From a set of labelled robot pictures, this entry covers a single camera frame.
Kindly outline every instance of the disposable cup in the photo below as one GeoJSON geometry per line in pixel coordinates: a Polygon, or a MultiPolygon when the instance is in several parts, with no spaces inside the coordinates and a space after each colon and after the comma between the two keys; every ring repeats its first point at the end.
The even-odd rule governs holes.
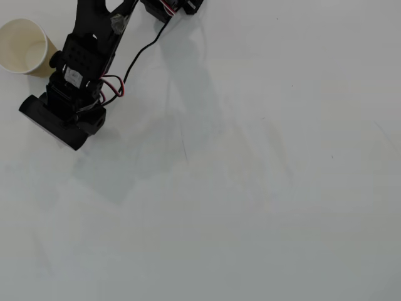
{"type": "Polygon", "coordinates": [[[57,49],[38,24],[15,19],[0,28],[0,65],[7,71],[35,77],[49,77],[49,66],[57,49]]]}

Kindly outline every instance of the white surface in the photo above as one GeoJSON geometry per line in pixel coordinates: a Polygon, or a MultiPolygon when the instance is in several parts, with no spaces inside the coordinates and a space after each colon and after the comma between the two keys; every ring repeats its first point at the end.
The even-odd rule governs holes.
{"type": "MultiPolygon", "coordinates": [[[[2,6],[73,29],[75,1],[2,6]]],[[[18,112],[47,80],[1,72],[0,299],[400,300],[400,11],[206,0],[78,152],[18,112]]],[[[139,4],[111,73],[159,29],[139,4]]]]}

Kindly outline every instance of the black plastic part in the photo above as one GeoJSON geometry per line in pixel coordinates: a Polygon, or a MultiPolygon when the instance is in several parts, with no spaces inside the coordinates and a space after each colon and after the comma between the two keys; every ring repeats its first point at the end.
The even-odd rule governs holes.
{"type": "Polygon", "coordinates": [[[140,0],[148,13],[159,21],[166,23],[171,17],[166,13],[163,4],[159,0],[140,0]]]}
{"type": "Polygon", "coordinates": [[[182,8],[186,14],[196,14],[201,7],[203,0],[184,0],[182,8]]]}
{"type": "Polygon", "coordinates": [[[76,151],[88,138],[87,133],[74,124],[66,125],[65,121],[50,112],[45,104],[33,95],[23,102],[19,111],[76,151]]]}
{"type": "MultiPolygon", "coordinates": [[[[159,0],[140,0],[145,5],[146,11],[161,22],[166,23],[171,17],[166,13],[163,4],[159,0]]],[[[166,0],[172,8],[183,8],[186,14],[198,12],[203,0],[166,0]]]]}

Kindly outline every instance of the black wire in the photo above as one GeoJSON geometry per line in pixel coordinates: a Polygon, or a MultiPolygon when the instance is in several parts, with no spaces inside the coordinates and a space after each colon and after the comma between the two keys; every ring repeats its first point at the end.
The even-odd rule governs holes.
{"type": "MultiPolygon", "coordinates": [[[[131,69],[132,69],[132,67],[134,66],[134,64],[137,62],[139,56],[140,56],[146,49],[148,49],[149,47],[151,47],[151,46],[153,46],[154,44],[156,44],[156,42],[159,40],[160,36],[162,35],[164,29],[165,29],[165,28],[167,27],[167,25],[170,23],[170,20],[171,20],[171,19],[168,19],[167,22],[163,25],[162,29],[159,31],[159,33],[158,33],[158,35],[156,36],[156,38],[154,39],[154,41],[151,42],[151,44],[148,44],[148,45],[146,45],[145,47],[143,47],[143,48],[138,52],[138,54],[136,55],[136,57],[133,59],[131,65],[128,67],[128,70],[127,70],[127,72],[126,72],[126,74],[125,74],[125,76],[124,76],[124,83],[127,82],[127,78],[128,78],[128,76],[129,76],[129,74],[130,74],[130,72],[131,72],[131,69]]],[[[114,100],[116,100],[116,99],[117,99],[117,96],[115,95],[112,99],[110,99],[109,101],[103,103],[103,104],[102,104],[102,107],[105,107],[106,105],[111,104],[111,103],[112,103],[114,100]]]]}

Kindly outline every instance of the cable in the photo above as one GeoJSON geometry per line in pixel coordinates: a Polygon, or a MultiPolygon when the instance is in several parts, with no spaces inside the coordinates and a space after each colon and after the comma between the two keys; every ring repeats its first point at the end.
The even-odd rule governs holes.
{"type": "Polygon", "coordinates": [[[100,91],[100,95],[102,96],[102,99],[103,99],[103,101],[100,102],[100,103],[101,103],[101,104],[102,104],[102,103],[105,103],[105,102],[106,102],[106,95],[105,95],[102,91],[100,91]]]}
{"type": "Polygon", "coordinates": [[[121,78],[119,78],[119,79],[120,79],[120,83],[121,83],[121,88],[120,88],[121,93],[120,93],[119,91],[117,91],[117,89],[116,89],[111,83],[109,83],[108,81],[106,81],[105,79],[102,78],[103,83],[105,83],[106,85],[108,85],[108,86],[110,87],[110,89],[113,90],[114,94],[115,94],[117,97],[123,97],[123,96],[125,95],[125,87],[124,87],[124,83],[123,83],[123,81],[121,80],[121,78]]]}
{"type": "Polygon", "coordinates": [[[175,15],[175,10],[172,9],[172,7],[167,2],[165,2],[165,0],[159,0],[159,1],[164,5],[165,8],[167,8],[173,14],[173,16],[175,15]]]}
{"type": "MultiPolygon", "coordinates": [[[[127,78],[128,78],[128,76],[129,76],[129,74],[130,74],[130,72],[131,72],[131,69],[132,69],[132,67],[134,66],[134,64],[137,62],[139,56],[140,56],[146,49],[148,49],[149,47],[151,47],[151,46],[153,46],[154,44],[156,44],[156,42],[159,40],[160,36],[162,35],[164,29],[167,27],[167,25],[168,25],[169,23],[170,23],[170,19],[167,20],[167,22],[163,25],[162,29],[159,31],[159,33],[158,33],[158,35],[156,36],[156,38],[154,39],[154,41],[151,42],[150,44],[146,45],[145,47],[143,47],[143,48],[138,52],[138,54],[136,55],[136,57],[133,59],[131,65],[128,67],[128,70],[127,70],[127,72],[126,72],[126,74],[125,74],[125,76],[124,76],[124,81],[123,81],[124,83],[127,82],[127,78]]],[[[103,103],[103,104],[102,104],[102,107],[105,107],[106,105],[111,104],[114,100],[117,99],[117,97],[118,97],[118,96],[115,95],[112,99],[110,99],[109,101],[103,103]]]]}
{"type": "Polygon", "coordinates": [[[174,17],[175,16],[165,6],[164,6],[164,10],[165,10],[166,14],[168,14],[170,17],[174,17]]]}

